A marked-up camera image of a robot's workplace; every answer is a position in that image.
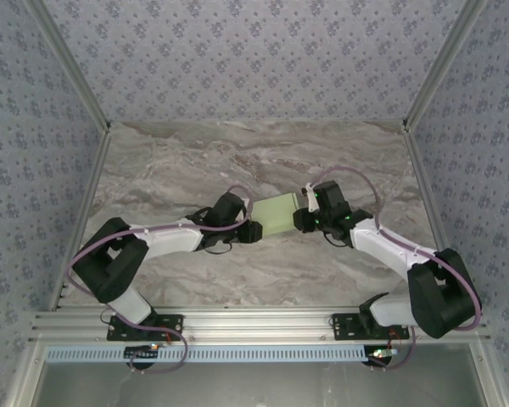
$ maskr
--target marble table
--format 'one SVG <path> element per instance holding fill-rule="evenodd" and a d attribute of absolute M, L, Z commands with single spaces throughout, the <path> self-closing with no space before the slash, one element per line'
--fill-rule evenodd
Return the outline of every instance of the marble table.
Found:
<path fill-rule="evenodd" d="M 384 200 L 382 222 L 434 247 L 403 136 L 383 125 L 337 121 L 119 124 L 90 210 L 85 241 L 109 218 L 177 220 L 213 205 L 233 183 L 257 198 L 299 192 L 333 164 L 363 171 Z M 354 174 L 335 173 L 353 208 L 375 209 Z M 370 256 L 335 248 L 321 234 L 290 231 L 224 255 L 170 254 L 145 262 L 134 286 L 153 305 L 352 305 L 403 293 L 400 277 Z M 61 304 L 92 304 L 66 290 Z"/>

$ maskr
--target green block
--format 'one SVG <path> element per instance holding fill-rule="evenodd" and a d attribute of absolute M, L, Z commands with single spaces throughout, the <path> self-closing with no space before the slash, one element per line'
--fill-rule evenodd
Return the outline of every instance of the green block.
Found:
<path fill-rule="evenodd" d="M 256 201 L 251 220 L 262 225 L 262 236 L 275 235 L 294 228 L 293 214 L 299 209 L 295 193 Z"/>

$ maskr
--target purple cable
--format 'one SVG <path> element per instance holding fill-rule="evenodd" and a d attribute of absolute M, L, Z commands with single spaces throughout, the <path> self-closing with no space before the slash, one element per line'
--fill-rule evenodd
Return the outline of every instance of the purple cable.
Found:
<path fill-rule="evenodd" d="M 87 248 L 84 248 L 82 251 L 80 251 L 78 254 L 76 254 L 74 256 L 74 258 L 66 265 L 66 272 L 64 274 L 66 277 L 66 280 L 68 280 L 68 282 L 72 286 L 74 286 L 78 290 L 82 291 L 86 295 L 88 295 L 90 297 L 94 297 L 89 290 L 87 290 L 81 284 L 74 281 L 74 279 L 71 276 L 71 269 L 75 263 L 77 263 L 80 259 L 85 257 L 87 254 L 91 253 L 95 248 L 99 248 L 103 244 L 105 244 L 111 240 L 114 240 L 116 238 L 119 238 L 119 237 L 124 237 L 124 236 L 138 234 L 138 233 L 142 234 L 142 233 L 146 233 L 148 231 L 149 232 L 151 232 L 151 231 L 169 231 L 169 230 L 174 230 L 174 229 L 192 229 L 195 231 L 231 231 L 232 229 L 235 229 L 235 228 L 241 226 L 243 223 L 245 223 L 250 218 L 251 213 L 253 212 L 254 198 L 253 198 L 253 195 L 251 194 L 250 190 L 248 188 L 244 187 L 243 185 L 238 185 L 238 184 L 232 185 L 231 187 L 228 188 L 227 192 L 230 192 L 233 189 L 241 189 L 243 192 L 245 192 L 245 194 L 249 198 L 245 216 L 238 223 L 234 223 L 233 225 L 223 226 L 223 227 L 211 227 L 211 226 L 202 226 L 202 225 L 179 225 L 176 223 L 176 224 L 169 224 L 169 225 L 151 226 L 148 228 L 138 227 L 136 229 L 130 229 L 128 231 L 119 231 L 117 233 L 114 233 L 112 235 L 106 236 L 106 237 L 98 240 L 97 242 L 91 244 L 90 246 L 88 246 Z M 110 309 L 112 309 L 117 314 L 117 317 L 121 321 L 123 321 L 128 326 L 131 326 L 132 328 L 139 329 L 141 331 L 170 333 L 171 335 L 174 335 L 174 336 L 178 337 L 179 339 L 181 339 L 181 341 L 185 344 L 185 350 L 184 350 L 181 360 L 179 360 L 179 362 L 177 362 L 172 367 L 169 367 L 166 369 L 159 369 L 157 371 L 151 370 L 151 371 L 147 371 L 147 373 L 151 373 L 151 374 L 153 374 L 153 373 L 169 373 L 172 371 L 176 371 L 177 369 L 179 369 L 181 366 L 183 366 L 185 364 L 185 361 L 188 356 L 188 344 L 187 344 L 187 339 L 185 339 L 185 337 L 180 332 L 178 332 L 174 329 L 165 328 L 163 326 L 143 326 L 143 325 L 134 324 L 134 323 L 130 322 L 127 318 L 125 318 L 123 315 L 119 314 L 116 309 L 113 309 L 113 307 L 110 307 L 109 305 L 108 305 L 108 307 Z M 134 353 L 134 355 L 130 359 L 129 365 L 132 369 L 134 369 L 133 360 L 135 359 L 136 356 L 137 356 L 137 354 Z"/>
<path fill-rule="evenodd" d="M 409 245 L 407 243 L 404 243 L 401 240 L 396 239 L 395 237 L 390 236 L 381 227 L 381 224 L 379 222 L 379 215 L 381 214 L 381 211 L 383 210 L 383 202 L 382 202 L 381 198 L 379 197 L 377 189 L 375 188 L 373 183 L 370 181 L 370 179 L 366 175 L 364 175 L 363 173 L 358 171 L 357 169 L 352 168 L 352 167 L 348 167 L 346 165 L 335 165 L 333 167 L 330 167 L 330 168 L 324 170 L 321 174 L 316 176 L 315 179 L 313 180 L 313 182 L 311 183 L 311 185 L 315 186 L 325 176 L 327 176 L 328 174 L 330 174 L 331 172 L 334 172 L 334 171 L 349 171 L 349 172 L 353 172 L 353 173 L 357 174 L 358 176 L 360 176 L 366 182 L 366 184 L 372 190 L 373 196 L 375 197 L 375 201 L 377 203 L 377 207 L 378 208 L 377 208 L 377 212 L 375 214 L 375 219 L 374 220 L 375 220 L 375 226 L 377 227 L 379 233 L 381 233 L 381 235 L 383 237 L 385 237 L 387 240 L 389 240 L 390 242 L 400 246 L 401 248 L 404 248 L 405 250 L 409 250 L 410 252 L 414 253 L 415 252 L 415 247 L 413 247 L 413 246 L 411 246 L 411 245 Z M 467 293 L 469 294 L 470 298 L 473 301 L 473 307 L 475 309 L 475 318 L 473 319 L 473 322 L 470 325 L 468 325 L 468 326 L 459 326 L 459 327 L 455 328 L 455 330 L 456 331 L 471 331 L 471 330 L 475 329 L 478 326 L 479 322 L 481 321 L 481 304 L 478 301 L 477 296 L 475 295 L 475 292 L 473 291 L 471 286 L 467 283 L 466 279 L 464 279 L 464 277 L 462 277 L 458 273 L 458 271 L 456 271 L 453 267 L 451 267 L 450 265 L 447 265 L 443 260 L 438 259 L 434 255 L 432 255 L 432 254 L 430 254 L 430 253 L 428 253 L 428 252 L 426 252 L 424 250 L 417 250 L 417 253 L 419 253 L 420 255 L 422 255 L 424 257 L 426 257 L 427 259 L 430 259 L 430 260 L 434 261 L 439 266 L 441 266 L 444 269 L 446 269 L 447 271 L 449 271 L 463 285 L 463 287 L 466 289 Z M 387 369 L 389 369 L 389 370 L 397 369 L 398 367 L 403 366 L 405 363 L 407 363 L 409 361 L 409 359 L 411 358 L 411 356 L 412 356 L 412 354 L 414 352 L 415 343 L 417 342 L 417 340 L 415 338 L 415 333 L 414 332 L 415 332 L 415 330 L 414 330 L 413 326 L 411 326 L 412 340 L 411 340 L 411 347 L 409 349 L 409 352 L 408 352 L 407 356 L 398 365 L 388 367 Z"/>

